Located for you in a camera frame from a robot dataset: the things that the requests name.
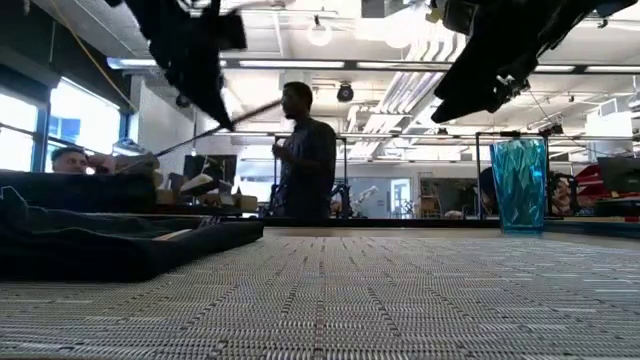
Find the teal vase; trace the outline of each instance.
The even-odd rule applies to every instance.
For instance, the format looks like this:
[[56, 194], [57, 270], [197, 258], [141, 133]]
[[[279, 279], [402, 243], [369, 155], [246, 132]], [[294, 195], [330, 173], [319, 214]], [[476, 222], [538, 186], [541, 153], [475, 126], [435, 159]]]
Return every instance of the teal vase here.
[[547, 152], [543, 139], [491, 146], [491, 164], [504, 233], [540, 233], [546, 206]]

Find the textured table surface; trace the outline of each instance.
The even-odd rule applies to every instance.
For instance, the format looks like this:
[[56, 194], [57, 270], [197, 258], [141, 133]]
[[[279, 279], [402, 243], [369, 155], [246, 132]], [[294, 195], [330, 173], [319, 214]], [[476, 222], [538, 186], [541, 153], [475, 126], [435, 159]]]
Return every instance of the textured table surface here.
[[141, 284], [0, 283], [0, 357], [640, 359], [640, 252], [278, 237]]

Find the white pipe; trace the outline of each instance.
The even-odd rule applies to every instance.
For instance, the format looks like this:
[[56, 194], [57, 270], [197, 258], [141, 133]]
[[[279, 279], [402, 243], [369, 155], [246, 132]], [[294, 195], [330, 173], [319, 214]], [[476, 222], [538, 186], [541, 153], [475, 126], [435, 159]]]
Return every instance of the white pipe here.
[[278, 41], [278, 49], [280, 50], [280, 56], [285, 57], [284, 45], [282, 43], [282, 32], [280, 31], [280, 17], [277, 13], [273, 14], [273, 24], [276, 28], [276, 40]]

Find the man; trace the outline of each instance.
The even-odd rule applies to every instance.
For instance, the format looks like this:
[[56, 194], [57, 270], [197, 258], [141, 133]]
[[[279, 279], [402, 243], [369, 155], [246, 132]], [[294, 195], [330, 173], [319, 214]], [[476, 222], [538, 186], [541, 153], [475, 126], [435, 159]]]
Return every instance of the man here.
[[51, 163], [55, 173], [87, 174], [88, 167], [100, 174], [111, 174], [115, 171], [113, 157], [102, 154], [87, 156], [81, 149], [73, 147], [54, 150], [51, 153]]
[[303, 220], [329, 217], [331, 189], [336, 172], [336, 133], [309, 115], [313, 93], [301, 82], [285, 84], [282, 110], [296, 122], [283, 146], [274, 145], [273, 155], [282, 161], [280, 185], [274, 204], [276, 216]]
[[482, 197], [482, 207], [489, 215], [500, 215], [498, 199], [496, 196], [496, 186], [493, 182], [493, 167], [488, 167], [480, 173], [480, 196]]

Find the window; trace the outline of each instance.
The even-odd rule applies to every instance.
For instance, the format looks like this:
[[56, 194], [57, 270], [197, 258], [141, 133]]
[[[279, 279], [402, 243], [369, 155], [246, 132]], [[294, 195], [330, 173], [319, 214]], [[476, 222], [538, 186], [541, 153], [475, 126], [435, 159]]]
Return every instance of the window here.
[[[38, 108], [22, 100], [0, 94], [0, 123], [33, 132]], [[0, 127], [0, 169], [31, 171], [33, 135]]]
[[38, 108], [22, 100], [0, 94], [0, 123], [22, 130], [36, 131]]
[[33, 136], [0, 128], [0, 169], [31, 171]]
[[119, 131], [120, 112], [116, 105], [67, 79], [62, 79], [51, 92], [49, 136], [111, 154]]

